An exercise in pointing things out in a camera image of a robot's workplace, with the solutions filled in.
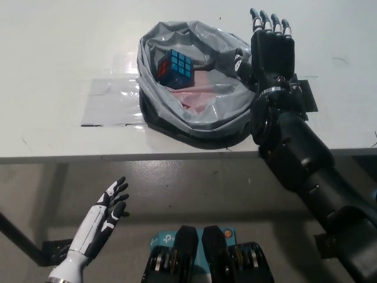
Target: gray plastic bag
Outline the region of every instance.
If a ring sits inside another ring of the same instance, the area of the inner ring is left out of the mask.
[[[156,82],[157,63],[170,49],[193,60],[194,87],[172,90]],[[250,121],[248,109],[255,95],[236,78],[239,49],[248,60],[250,46],[235,35],[198,21],[160,22],[138,46],[140,96],[147,97],[159,118],[190,137],[237,134]]]

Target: robotic arm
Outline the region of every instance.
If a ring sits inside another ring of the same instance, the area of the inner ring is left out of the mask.
[[[49,275],[48,283],[82,283],[84,268],[98,255],[113,232],[119,218],[128,216],[125,202],[129,195],[119,195],[128,187],[125,177],[114,182],[100,197],[81,223],[67,258]]]
[[[235,70],[250,87],[256,82],[251,134],[260,155],[325,229],[316,237],[322,257],[337,257],[355,282],[377,282],[377,211],[336,171],[330,150],[302,119],[290,85],[295,71],[290,25],[274,14],[271,24],[265,12],[250,13],[251,65],[240,68],[245,63],[236,56]]]

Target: black metal bracket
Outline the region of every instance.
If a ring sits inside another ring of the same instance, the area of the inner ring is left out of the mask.
[[[39,249],[12,222],[0,213],[0,232],[39,266],[59,265],[67,256],[72,239],[44,241]]]

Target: blue rubik's cube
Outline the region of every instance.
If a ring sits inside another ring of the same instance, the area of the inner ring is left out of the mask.
[[[159,60],[157,81],[174,90],[194,86],[194,70],[191,58],[173,49]]]

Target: concrete floor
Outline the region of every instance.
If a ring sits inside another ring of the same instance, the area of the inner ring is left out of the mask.
[[[338,169],[371,199],[372,179],[350,157]],[[182,224],[231,225],[238,242],[256,241],[275,281],[352,282],[337,260],[322,261],[313,235],[323,232],[298,197],[260,159],[0,166],[0,211],[36,242],[72,238],[103,190],[126,175],[128,219],[122,219],[86,282],[140,282],[150,239]],[[39,268],[0,235],[0,282],[44,282]]]

